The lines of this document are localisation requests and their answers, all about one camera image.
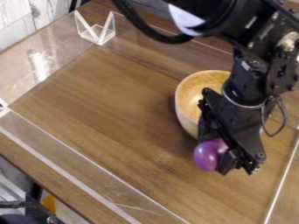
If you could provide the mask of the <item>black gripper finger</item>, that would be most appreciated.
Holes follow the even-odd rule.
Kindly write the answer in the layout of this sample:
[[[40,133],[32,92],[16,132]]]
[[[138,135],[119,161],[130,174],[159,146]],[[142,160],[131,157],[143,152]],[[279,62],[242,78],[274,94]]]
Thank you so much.
[[[231,170],[236,168],[236,163],[239,162],[239,154],[235,149],[227,150],[220,157],[218,172],[222,175],[227,175]]]
[[[206,118],[200,115],[198,123],[198,141],[203,143],[206,141],[220,138],[219,125],[214,119]]]

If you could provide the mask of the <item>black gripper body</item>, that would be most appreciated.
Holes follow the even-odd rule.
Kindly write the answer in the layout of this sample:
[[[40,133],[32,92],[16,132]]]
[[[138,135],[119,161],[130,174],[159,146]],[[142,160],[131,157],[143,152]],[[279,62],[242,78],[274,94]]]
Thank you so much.
[[[208,87],[202,90],[202,93],[203,99],[198,104],[200,115],[216,121],[220,138],[228,150],[238,151],[235,169],[243,169],[248,175],[252,175],[267,160],[260,137],[260,108],[238,106],[224,94],[216,93]]]

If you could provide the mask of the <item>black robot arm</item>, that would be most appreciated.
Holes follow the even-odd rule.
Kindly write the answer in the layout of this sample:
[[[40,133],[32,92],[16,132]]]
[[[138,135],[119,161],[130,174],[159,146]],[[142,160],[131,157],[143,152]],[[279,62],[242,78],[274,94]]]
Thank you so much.
[[[234,45],[234,66],[220,91],[199,100],[199,148],[218,151],[214,169],[254,173],[267,160],[260,135],[286,111],[282,94],[299,83],[299,14],[280,0],[164,0],[183,34],[215,35]]]

